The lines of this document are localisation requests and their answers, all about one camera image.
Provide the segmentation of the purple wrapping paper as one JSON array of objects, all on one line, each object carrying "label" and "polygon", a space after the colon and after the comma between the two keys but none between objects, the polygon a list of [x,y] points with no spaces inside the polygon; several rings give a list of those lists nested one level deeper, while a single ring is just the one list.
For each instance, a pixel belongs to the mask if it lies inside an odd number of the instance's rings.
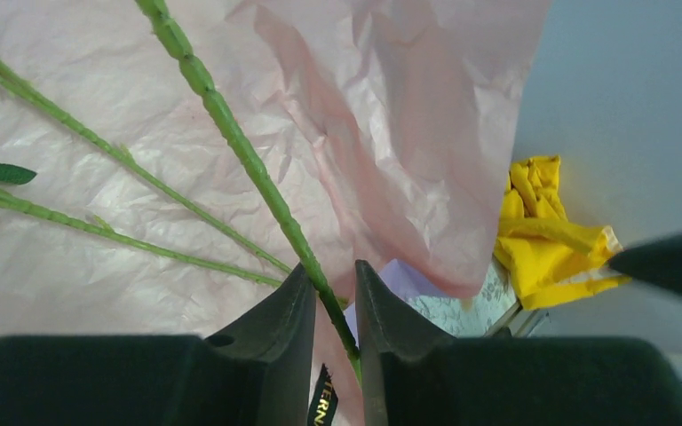
[{"label": "purple wrapping paper", "polygon": [[410,307],[405,296],[429,290],[443,294],[425,276],[399,260],[387,264],[380,274],[365,260],[355,263],[356,304],[344,316],[356,343],[364,350],[411,351],[415,355],[440,345],[450,345],[454,337],[435,326]]}]

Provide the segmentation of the black ribbon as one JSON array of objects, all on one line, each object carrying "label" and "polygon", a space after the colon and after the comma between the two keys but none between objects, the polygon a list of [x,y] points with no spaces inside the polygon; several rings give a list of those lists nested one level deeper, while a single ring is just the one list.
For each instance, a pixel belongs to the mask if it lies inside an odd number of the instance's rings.
[{"label": "black ribbon", "polygon": [[325,364],[315,382],[307,410],[307,426],[330,426],[337,412],[338,396]]}]

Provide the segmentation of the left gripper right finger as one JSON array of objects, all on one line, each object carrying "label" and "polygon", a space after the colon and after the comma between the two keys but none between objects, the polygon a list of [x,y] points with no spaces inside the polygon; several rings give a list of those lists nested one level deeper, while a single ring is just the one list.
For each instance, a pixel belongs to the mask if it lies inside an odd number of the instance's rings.
[{"label": "left gripper right finger", "polygon": [[355,262],[355,310],[367,425],[447,425],[456,417],[436,354],[455,338]]}]

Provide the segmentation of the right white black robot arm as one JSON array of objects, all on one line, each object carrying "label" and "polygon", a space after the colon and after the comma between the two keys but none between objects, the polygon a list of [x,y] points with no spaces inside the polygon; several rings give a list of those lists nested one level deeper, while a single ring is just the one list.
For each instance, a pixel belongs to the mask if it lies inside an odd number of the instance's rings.
[{"label": "right white black robot arm", "polygon": [[612,256],[607,267],[682,296],[682,233],[627,248]]}]

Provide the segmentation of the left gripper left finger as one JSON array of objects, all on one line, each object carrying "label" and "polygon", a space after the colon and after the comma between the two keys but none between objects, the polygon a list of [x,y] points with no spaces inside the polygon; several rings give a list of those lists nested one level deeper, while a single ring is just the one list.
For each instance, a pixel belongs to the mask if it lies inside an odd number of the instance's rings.
[{"label": "left gripper left finger", "polygon": [[263,301],[205,341],[220,373],[217,425],[305,425],[316,294],[298,264]]}]

